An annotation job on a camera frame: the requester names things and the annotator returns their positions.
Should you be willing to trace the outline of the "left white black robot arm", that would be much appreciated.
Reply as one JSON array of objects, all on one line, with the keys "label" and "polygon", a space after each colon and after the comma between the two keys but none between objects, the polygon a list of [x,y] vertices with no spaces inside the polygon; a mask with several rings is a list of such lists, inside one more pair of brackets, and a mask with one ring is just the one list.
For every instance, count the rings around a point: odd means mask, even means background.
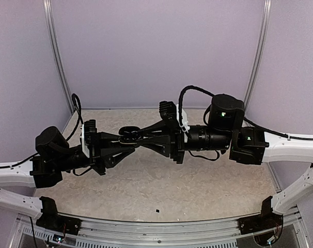
[{"label": "left white black robot arm", "polygon": [[64,222],[55,201],[49,197],[28,198],[2,187],[24,186],[51,188],[63,180],[63,172],[85,168],[105,175],[126,156],[135,151],[133,145],[123,145],[118,135],[97,132],[94,120],[82,125],[81,141],[71,147],[55,127],[46,128],[35,139],[36,154],[21,162],[0,164],[0,207],[8,208],[33,219],[43,221],[53,230]]}]

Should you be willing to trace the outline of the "black earbuds charging case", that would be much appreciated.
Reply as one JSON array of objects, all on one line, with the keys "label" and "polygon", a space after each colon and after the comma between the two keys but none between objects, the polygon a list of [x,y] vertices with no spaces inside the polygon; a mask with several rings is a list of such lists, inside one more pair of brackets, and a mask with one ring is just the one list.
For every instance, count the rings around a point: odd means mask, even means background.
[{"label": "black earbuds charging case", "polygon": [[118,131],[119,142],[125,145],[135,145],[137,140],[141,138],[141,130],[136,126],[122,127]]}]

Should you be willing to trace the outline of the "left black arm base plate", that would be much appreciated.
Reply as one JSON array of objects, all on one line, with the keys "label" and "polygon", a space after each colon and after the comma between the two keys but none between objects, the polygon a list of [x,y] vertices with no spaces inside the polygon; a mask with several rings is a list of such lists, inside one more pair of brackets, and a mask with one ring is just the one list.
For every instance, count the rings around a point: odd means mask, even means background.
[{"label": "left black arm base plate", "polygon": [[58,213],[55,200],[41,196],[42,203],[41,217],[36,220],[36,225],[63,234],[77,236],[82,220]]}]

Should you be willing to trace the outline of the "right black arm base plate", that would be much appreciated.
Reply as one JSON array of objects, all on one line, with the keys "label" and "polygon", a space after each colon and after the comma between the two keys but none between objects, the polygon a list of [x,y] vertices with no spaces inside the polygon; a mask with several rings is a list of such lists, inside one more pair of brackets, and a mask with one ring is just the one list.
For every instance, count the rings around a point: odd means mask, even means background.
[{"label": "right black arm base plate", "polygon": [[269,196],[262,201],[259,214],[238,219],[238,226],[242,235],[275,228],[283,223],[283,215],[273,212],[271,200],[272,196]]}]

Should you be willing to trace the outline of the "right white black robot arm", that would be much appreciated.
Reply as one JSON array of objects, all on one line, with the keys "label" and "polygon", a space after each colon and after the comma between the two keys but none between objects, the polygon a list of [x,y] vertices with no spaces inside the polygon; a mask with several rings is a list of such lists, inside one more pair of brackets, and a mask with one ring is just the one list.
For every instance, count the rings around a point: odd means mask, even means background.
[{"label": "right white black robot arm", "polygon": [[275,222],[276,214],[313,193],[313,137],[292,137],[265,131],[261,127],[244,127],[244,104],[232,96],[213,96],[205,126],[190,126],[182,107],[163,101],[159,105],[162,121],[139,130],[140,146],[152,149],[182,163],[185,151],[215,150],[229,152],[229,159],[241,164],[259,165],[269,162],[305,162],[305,173],[282,192],[262,202],[261,214],[255,218],[260,229]]}]

